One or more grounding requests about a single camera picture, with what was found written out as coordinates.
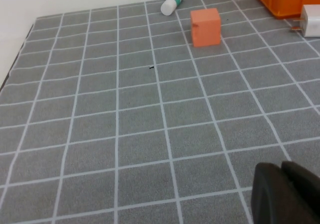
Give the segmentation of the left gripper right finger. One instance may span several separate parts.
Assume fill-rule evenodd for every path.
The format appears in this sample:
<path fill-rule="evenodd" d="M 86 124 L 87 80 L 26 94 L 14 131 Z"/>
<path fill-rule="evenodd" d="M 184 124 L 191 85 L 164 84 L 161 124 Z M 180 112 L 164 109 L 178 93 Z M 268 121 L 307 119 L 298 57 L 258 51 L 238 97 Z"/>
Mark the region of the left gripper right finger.
<path fill-rule="evenodd" d="M 305 224 L 310 224 L 312 219 L 320 223 L 320 178 L 305 167 L 293 162 L 283 161 L 281 170 L 287 176 L 291 186 L 297 193 L 299 203 L 308 217 L 303 217 Z"/>

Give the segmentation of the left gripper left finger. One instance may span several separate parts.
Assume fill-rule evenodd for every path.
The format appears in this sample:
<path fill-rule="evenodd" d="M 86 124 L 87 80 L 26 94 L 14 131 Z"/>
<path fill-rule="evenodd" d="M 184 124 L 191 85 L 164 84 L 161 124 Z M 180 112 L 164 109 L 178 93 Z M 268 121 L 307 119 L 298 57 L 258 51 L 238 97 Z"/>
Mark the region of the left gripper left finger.
<path fill-rule="evenodd" d="M 261 162 L 255 167 L 251 211 L 255 224 L 309 224 L 311 209 L 299 188 L 311 172 L 294 162 L 282 167 Z"/>

